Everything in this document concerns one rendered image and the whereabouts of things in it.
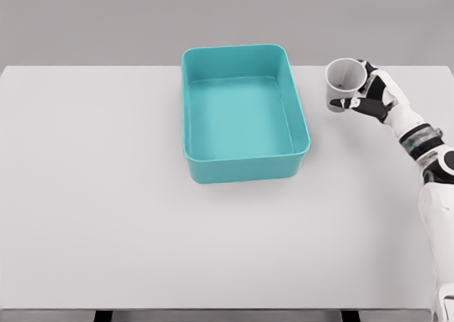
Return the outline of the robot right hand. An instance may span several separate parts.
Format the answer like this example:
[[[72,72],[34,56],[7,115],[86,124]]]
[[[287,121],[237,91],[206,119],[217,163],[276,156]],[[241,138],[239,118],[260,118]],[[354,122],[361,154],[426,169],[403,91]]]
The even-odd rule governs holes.
[[[390,75],[366,60],[359,60],[367,72],[366,83],[351,98],[334,99],[331,104],[345,110],[355,111],[376,118],[380,123],[396,112],[399,106],[408,104],[404,92]]]

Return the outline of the white paper cup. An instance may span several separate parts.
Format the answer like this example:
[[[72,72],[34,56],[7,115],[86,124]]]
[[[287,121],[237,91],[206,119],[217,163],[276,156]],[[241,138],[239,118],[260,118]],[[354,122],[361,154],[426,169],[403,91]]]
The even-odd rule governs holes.
[[[334,113],[344,109],[331,104],[331,100],[354,97],[367,81],[367,72],[362,62],[353,58],[338,58],[325,69],[326,106]]]

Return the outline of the teal plastic basket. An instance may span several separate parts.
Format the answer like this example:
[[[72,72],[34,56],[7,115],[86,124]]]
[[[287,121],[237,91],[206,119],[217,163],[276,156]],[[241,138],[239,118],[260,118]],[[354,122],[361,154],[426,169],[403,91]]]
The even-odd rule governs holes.
[[[182,147],[200,184],[294,176],[311,139],[286,50],[276,44],[182,54]]]

